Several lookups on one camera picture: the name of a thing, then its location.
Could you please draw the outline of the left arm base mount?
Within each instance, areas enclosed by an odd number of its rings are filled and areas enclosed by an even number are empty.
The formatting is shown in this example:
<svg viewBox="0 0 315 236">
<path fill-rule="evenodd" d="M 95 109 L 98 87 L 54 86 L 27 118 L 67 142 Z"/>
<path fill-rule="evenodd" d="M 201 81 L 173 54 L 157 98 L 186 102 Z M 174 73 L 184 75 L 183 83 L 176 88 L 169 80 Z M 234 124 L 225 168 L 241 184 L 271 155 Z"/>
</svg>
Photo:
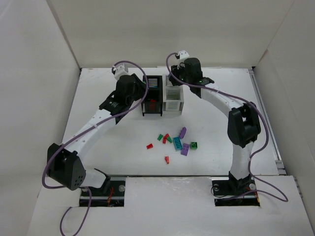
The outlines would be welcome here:
<svg viewBox="0 0 315 236">
<path fill-rule="evenodd" d="M 90 207 L 124 207 L 126 177 L 111 177 L 103 188 L 90 187 L 92 201 Z"/>
</svg>

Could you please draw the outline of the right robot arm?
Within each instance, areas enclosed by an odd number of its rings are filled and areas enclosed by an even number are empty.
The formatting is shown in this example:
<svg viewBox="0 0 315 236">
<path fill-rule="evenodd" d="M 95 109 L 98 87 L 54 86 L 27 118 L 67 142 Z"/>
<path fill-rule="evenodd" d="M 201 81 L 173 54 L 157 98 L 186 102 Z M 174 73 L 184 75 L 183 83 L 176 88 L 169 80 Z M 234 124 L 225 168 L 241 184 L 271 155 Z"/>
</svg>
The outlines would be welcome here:
<svg viewBox="0 0 315 236">
<path fill-rule="evenodd" d="M 197 58 L 185 59 L 178 65 L 167 65 L 167 69 L 174 86 L 189 86 L 192 93 L 211 103 L 227 117 L 227 135 L 233 144 L 229 176 L 238 181 L 249 178 L 250 155 L 261 132 L 255 105 L 235 95 L 228 95 L 212 79 L 204 77 Z"/>
</svg>

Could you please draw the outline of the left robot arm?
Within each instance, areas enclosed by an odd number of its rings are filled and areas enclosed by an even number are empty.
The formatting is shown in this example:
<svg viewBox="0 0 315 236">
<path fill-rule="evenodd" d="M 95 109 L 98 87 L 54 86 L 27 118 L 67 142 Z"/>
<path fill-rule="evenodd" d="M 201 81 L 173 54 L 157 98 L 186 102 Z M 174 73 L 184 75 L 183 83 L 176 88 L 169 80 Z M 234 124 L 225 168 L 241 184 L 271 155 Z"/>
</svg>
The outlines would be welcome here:
<svg viewBox="0 0 315 236">
<path fill-rule="evenodd" d="M 116 89 L 100 104 L 93 117 L 64 144 L 52 144 L 47 152 L 44 177 L 50 177 L 60 188 L 73 191 L 92 187 L 105 189 L 110 178 L 96 169 L 86 169 L 83 158 L 93 145 L 113 128 L 130 111 L 133 102 L 142 103 L 148 93 L 148 79 L 139 79 L 135 74 L 122 75 L 116 82 Z"/>
</svg>

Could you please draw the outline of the red lego piece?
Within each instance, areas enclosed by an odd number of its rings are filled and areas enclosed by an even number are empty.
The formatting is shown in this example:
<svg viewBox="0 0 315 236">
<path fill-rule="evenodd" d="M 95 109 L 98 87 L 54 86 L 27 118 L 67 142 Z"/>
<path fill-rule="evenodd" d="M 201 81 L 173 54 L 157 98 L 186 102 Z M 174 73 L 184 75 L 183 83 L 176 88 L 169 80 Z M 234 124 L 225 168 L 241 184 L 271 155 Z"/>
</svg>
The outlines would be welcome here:
<svg viewBox="0 0 315 236">
<path fill-rule="evenodd" d="M 147 103 L 149 112 L 158 112 L 158 102 L 154 99 L 150 99 Z"/>
</svg>

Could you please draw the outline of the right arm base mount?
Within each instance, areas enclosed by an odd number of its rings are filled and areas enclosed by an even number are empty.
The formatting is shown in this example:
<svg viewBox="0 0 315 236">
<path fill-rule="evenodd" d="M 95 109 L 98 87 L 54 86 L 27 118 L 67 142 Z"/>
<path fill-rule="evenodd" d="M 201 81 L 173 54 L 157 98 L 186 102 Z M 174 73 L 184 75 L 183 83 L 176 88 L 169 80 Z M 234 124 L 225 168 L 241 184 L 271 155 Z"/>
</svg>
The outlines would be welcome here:
<svg viewBox="0 0 315 236">
<path fill-rule="evenodd" d="M 253 179 L 237 187 L 229 179 L 216 179 L 212 180 L 211 193 L 214 196 L 216 207 L 259 207 L 260 202 L 257 193 L 251 192 L 240 197 L 241 194 L 255 189 L 256 185 Z"/>
</svg>

